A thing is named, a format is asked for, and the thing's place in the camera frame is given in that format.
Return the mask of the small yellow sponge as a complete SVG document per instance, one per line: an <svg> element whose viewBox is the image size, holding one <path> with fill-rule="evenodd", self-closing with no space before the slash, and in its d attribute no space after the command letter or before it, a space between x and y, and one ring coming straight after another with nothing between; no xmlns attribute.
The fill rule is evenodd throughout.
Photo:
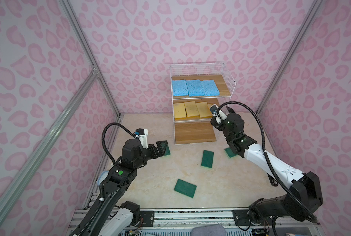
<svg viewBox="0 0 351 236"><path fill-rule="evenodd" d="M183 119L187 117L184 103L175 103L173 105L174 119Z"/></svg>

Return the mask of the blue sponge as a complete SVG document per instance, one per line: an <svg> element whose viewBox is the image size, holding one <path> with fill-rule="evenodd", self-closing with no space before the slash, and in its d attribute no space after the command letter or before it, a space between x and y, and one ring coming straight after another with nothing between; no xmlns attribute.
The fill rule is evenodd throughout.
<svg viewBox="0 0 351 236"><path fill-rule="evenodd" d="M198 96L205 95L205 92L200 80L187 80L186 85L187 85L189 97L198 97Z"/></svg>
<svg viewBox="0 0 351 236"><path fill-rule="evenodd" d="M173 80L172 81L173 96L188 96L189 91L187 88L186 80Z"/></svg>
<svg viewBox="0 0 351 236"><path fill-rule="evenodd" d="M214 80L202 80L202 88L204 91L204 96L219 96L220 91L216 86Z"/></svg>

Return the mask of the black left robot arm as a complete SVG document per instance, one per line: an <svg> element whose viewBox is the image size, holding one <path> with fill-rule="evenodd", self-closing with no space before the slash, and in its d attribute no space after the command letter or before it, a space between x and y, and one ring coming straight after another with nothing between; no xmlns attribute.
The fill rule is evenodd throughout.
<svg viewBox="0 0 351 236"><path fill-rule="evenodd" d="M151 159L165 155L167 141L157 141L144 148L139 139L129 139L122 148L120 161L109 170L99 186L100 194L72 236L96 236L110 216L118 200L136 178L138 169Z"/></svg>

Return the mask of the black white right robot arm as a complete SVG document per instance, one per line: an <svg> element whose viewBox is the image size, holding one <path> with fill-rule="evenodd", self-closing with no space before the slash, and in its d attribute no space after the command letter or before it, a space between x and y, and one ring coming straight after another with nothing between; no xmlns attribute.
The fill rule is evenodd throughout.
<svg viewBox="0 0 351 236"><path fill-rule="evenodd" d="M258 199L249 206L248 215L254 224L268 217L290 216L297 221L317 223L314 213L323 204L320 178L291 167L267 152L253 138L244 133L244 120L231 112L212 110L211 125L223 132L231 153L247 159L264 170L273 186L280 185L285 195Z"/></svg>

